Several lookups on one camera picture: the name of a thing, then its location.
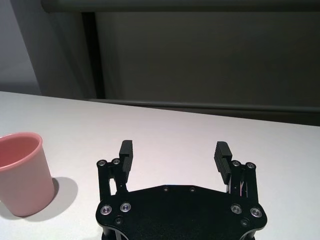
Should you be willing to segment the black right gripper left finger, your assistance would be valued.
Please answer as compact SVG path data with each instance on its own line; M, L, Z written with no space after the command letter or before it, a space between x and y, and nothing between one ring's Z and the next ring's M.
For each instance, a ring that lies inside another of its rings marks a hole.
M111 196L110 179L115 181L116 195L128 193L127 182L133 162L133 141L123 140L119 150L119 157L111 162L104 159L96 163L98 170L99 199L107 201Z

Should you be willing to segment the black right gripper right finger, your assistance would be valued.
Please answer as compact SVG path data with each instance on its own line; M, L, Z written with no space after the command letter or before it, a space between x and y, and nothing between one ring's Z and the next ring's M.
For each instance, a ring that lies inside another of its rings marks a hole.
M234 160L229 145L225 141L216 143L214 162L226 185L227 194L246 198L254 203L258 201L257 167L254 163L242 164Z

